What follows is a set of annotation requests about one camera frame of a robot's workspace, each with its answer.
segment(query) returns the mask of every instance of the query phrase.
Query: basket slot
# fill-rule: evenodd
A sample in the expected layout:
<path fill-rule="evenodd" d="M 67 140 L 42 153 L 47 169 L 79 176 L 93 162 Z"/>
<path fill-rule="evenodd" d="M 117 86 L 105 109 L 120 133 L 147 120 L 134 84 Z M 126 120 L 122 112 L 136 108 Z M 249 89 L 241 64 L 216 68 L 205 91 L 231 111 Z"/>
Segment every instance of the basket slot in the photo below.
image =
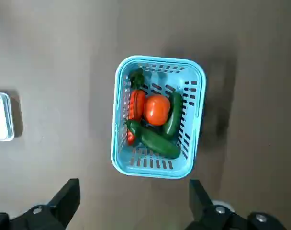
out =
<path fill-rule="evenodd" d="M 168 163 L 169 163 L 169 168 L 173 169 L 172 161 L 168 161 Z"/>
<path fill-rule="evenodd" d="M 156 90 L 151 90 L 152 93 L 156 93 L 156 94 L 161 94 L 160 92 L 157 92 Z"/>
<path fill-rule="evenodd" d="M 168 90 L 171 90 L 172 92 L 175 91 L 175 89 L 174 89 L 171 85 L 165 85 L 165 87 L 166 87 Z"/>
<path fill-rule="evenodd" d="M 189 143 L 186 139 L 184 139 L 185 144 L 189 147 Z"/>
<path fill-rule="evenodd" d="M 158 89 L 158 90 L 161 90 L 162 88 L 159 86 L 159 85 L 156 85 L 156 84 L 152 84 L 152 86 L 154 87 L 154 88 L 156 88 L 156 89 Z"/>
<path fill-rule="evenodd" d="M 163 168 L 166 169 L 167 168 L 166 162 L 165 161 L 162 161 L 162 163 L 163 163 Z"/>
<path fill-rule="evenodd" d="M 168 96 L 171 96 L 171 93 L 169 91 L 165 91 L 165 94 L 167 94 Z"/>
<path fill-rule="evenodd" d="M 183 153 L 183 156 L 186 158 L 186 160 L 187 160 L 187 155 L 186 155 L 186 153 L 184 152 L 184 151 L 182 151 L 182 153 Z"/>

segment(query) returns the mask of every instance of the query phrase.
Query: metal screw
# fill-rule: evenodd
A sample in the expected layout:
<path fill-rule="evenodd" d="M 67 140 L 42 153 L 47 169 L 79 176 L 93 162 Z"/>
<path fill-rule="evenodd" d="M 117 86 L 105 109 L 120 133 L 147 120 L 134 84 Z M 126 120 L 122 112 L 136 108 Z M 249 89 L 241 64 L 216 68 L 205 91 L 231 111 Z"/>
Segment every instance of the metal screw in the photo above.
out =
<path fill-rule="evenodd" d="M 41 211 L 42 211 L 42 208 L 41 208 L 41 206 L 39 206 L 33 210 L 33 213 L 37 214 L 37 213 L 40 213 Z"/>
<path fill-rule="evenodd" d="M 225 208 L 222 206 L 216 207 L 216 212 L 219 214 L 224 214 L 225 213 Z"/>
<path fill-rule="evenodd" d="M 266 222 L 267 221 L 267 218 L 264 216 L 264 215 L 261 215 L 261 214 L 256 214 L 256 219 L 259 221 L 259 222 Z"/>

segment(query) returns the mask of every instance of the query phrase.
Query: plastic container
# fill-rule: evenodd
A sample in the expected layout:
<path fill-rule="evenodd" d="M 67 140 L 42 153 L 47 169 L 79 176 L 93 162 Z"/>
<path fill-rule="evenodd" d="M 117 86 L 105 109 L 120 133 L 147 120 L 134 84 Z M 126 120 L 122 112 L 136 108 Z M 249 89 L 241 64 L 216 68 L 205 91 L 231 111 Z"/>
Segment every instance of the plastic container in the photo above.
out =
<path fill-rule="evenodd" d="M 131 93 L 129 73 L 143 68 L 147 95 L 160 93 L 169 97 L 178 91 L 183 97 L 183 111 L 177 145 L 181 152 L 171 160 L 152 152 L 142 143 L 127 145 L 127 127 Z M 179 179 L 188 175 L 194 165 L 201 126 L 206 77 L 193 61 L 165 57 L 131 56 L 122 61 L 115 75 L 112 118 L 111 160 L 123 174 Z"/>
<path fill-rule="evenodd" d="M 13 138 L 11 100 L 7 94 L 0 92 L 0 141 L 11 141 Z"/>

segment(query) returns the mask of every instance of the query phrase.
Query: concrete floor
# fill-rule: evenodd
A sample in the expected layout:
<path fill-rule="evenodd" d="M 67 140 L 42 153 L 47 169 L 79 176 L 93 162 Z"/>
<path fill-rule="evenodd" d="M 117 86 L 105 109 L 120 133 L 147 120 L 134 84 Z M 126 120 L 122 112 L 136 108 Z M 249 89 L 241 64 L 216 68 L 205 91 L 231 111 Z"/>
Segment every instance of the concrete floor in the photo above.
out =
<path fill-rule="evenodd" d="M 132 54 L 207 72 L 198 160 L 183 180 L 111 164 L 114 72 Z M 0 143 L 0 211 L 22 213 L 79 177 L 68 229 L 181 230 L 198 178 L 239 214 L 263 210 L 291 229 L 291 0 L 0 0 L 0 91 L 18 102 L 20 135 Z"/>

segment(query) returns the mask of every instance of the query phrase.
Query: blue plastic basket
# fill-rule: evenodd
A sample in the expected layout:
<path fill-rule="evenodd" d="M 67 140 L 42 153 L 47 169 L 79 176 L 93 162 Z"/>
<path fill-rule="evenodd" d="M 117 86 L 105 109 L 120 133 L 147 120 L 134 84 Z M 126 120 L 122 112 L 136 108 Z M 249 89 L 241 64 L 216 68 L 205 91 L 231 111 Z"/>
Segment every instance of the blue plastic basket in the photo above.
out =
<path fill-rule="evenodd" d="M 129 73 L 143 68 L 147 95 L 160 93 L 169 97 L 178 91 L 183 97 L 183 111 L 177 145 L 180 156 L 171 160 L 152 152 L 142 143 L 127 145 L 127 127 L 131 83 Z M 165 57 L 131 56 L 121 62 L 115 76 L 111 160 L 123 174 L 179 179 L 188 175 L 196 159 L 201 126 L 206 77 L 193 61 Z"/>

